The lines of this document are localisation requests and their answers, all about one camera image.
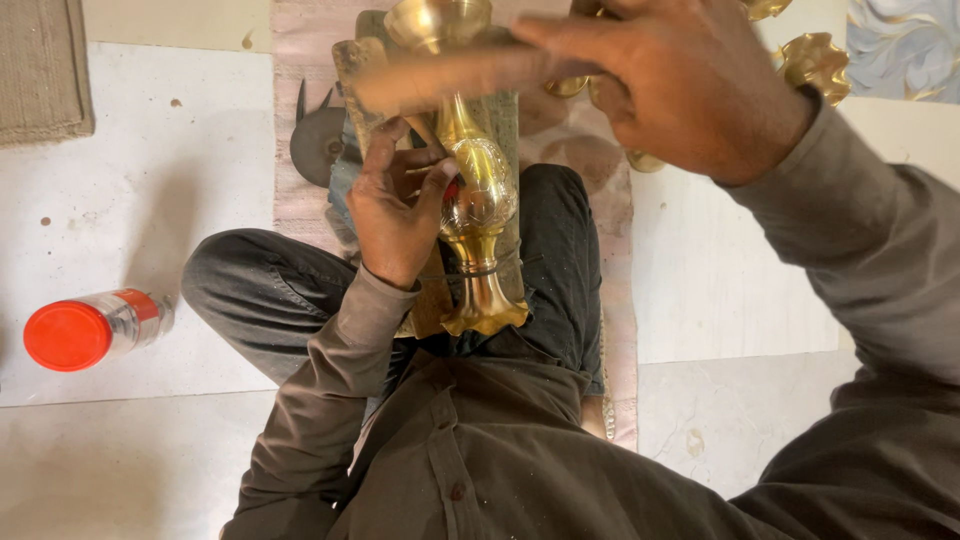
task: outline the polished brass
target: polished brass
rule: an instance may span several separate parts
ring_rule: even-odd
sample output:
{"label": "polished brass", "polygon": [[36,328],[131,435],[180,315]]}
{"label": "polished brass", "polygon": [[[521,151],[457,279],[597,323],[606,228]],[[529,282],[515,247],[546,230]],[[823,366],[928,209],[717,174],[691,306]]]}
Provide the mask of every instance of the polished brass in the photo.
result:
{"label": "polished brass", "polygon": [[663,160],[649,152],[625,148],[624,153],[627,155],[627,162],[630,164],[630,167],[636,172],[655,173],[666,166]]}
{"label": "polished brass", "polygon": [[569,99],[580,93],[587,85],[589,77],[570,77],[558,81],[547,81],[543,89],[550,95]]}
{"label": "polished brass", "polygon": [[[597,90],[593,83],[594,79],[589,78],[587,82],[587,94],[590,96],[590,102],[597,107]],[[624,155],[627,156],[627,162],[630,167],[640,173],[655,173],[666,166],[666,163],[649,152],[634,150],[633,148],[623,148]]]}
{"label": "polished brass", "polygon": [[845,69],[850,62],[847,51],[837,48],[827,32],[804,34],[774,53],[782,64],[777,74],[793,86],[814,85],[827,103],[836,107],[850,93]]}
{"label": "polished brass", "polygon": [[[387,13],[384,26],[401,47],[437,55],[469,44],[490,26],[491,11],[489,0],[404,0]],[[436,135],[464,179],[444,200],[440,239],[453,249],[461,273],[481,274],[464,280],[459,304],[441,324],[453,335],[467,329],[493,335],[507,325],[521,326],[529,310],[504,296],[493,250],[517,210],[510,165],[459,94],[442,102]]]}
{"label": "polished brass", "polygon": [[765,19],[777,16],[792,0],[740,0],[747,7],[747,18],[750,20]]}

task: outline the doormat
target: doormat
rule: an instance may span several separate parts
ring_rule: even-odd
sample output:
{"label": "doormat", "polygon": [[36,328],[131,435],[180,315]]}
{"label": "doormat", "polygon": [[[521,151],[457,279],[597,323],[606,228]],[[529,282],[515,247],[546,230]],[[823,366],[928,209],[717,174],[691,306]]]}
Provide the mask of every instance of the doormat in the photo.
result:
{"label": "doormat", "polygon": [[0,2],[0,147],[93,134],[80,1]]}

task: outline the brown shirt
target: brown shirt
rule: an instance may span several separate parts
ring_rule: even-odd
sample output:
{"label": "brown shirt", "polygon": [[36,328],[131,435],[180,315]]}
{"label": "brown shirt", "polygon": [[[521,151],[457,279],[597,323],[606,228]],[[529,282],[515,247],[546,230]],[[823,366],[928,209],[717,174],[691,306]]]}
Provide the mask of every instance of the brown shirt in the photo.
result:
{"label": "brown shirt", "polygon": [[419,355],[354,459],[416,293],[365,269],[280,387],[223,537],[933,538],[960,533],[960,195],[882,163],[829,107],[731,189],[851,330],[833,411],[726,502],[578,427],[548,357]]}

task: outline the blue cloth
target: blue cloth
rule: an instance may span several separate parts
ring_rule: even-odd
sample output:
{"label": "blue cloth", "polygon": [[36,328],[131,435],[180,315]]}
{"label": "blue cloth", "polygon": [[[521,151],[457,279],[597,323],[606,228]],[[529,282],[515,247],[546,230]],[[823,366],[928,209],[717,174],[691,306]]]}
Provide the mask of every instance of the blue cloth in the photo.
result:
{"label": "blue cloth", "polygon": [[343,218],[344,223],[356,234],[356,227],[353,226],[350,211],[347,209],[347,192],[350,191],[353,182],[360,176],[363,158],[360,154],[360,143],[357,142],[357,134],[353,130],[353,123],[350,122],[349,114],[347,119],[344,120],[344,134],[341,140],[344,142],[344,153],[330,165],[330,190],[326,195],[326,200],[333,205],[337,215]]}

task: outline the knee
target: knee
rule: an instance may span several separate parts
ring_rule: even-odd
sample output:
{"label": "knee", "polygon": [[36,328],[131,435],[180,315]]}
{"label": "knee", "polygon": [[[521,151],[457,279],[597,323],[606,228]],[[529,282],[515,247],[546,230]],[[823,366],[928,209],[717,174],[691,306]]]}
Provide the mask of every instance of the knee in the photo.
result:
{"label": "knee", "polygon": [[537,199],[573,195],[587,200],[580,175],[570,167],[552,163],[535,163],[524,169],[520,175],[520,192],[524,197],[533,195]]}
{"label": "knee", "polygon": [[579,213],[588,213],[590,208],[580,175],[570,167],[550,163],[530,165],[520,175],[520,204],[525,202],[538,207],[562,206]]}
{"label": "knee", "polygon": [[236,229],[208,236],[197,246],[183,266],[180,294],[187,304],[198,309],[206,304],[216,283],[234,282],[235,270],[254,268],[256,239],[275,234],[259,229]]}

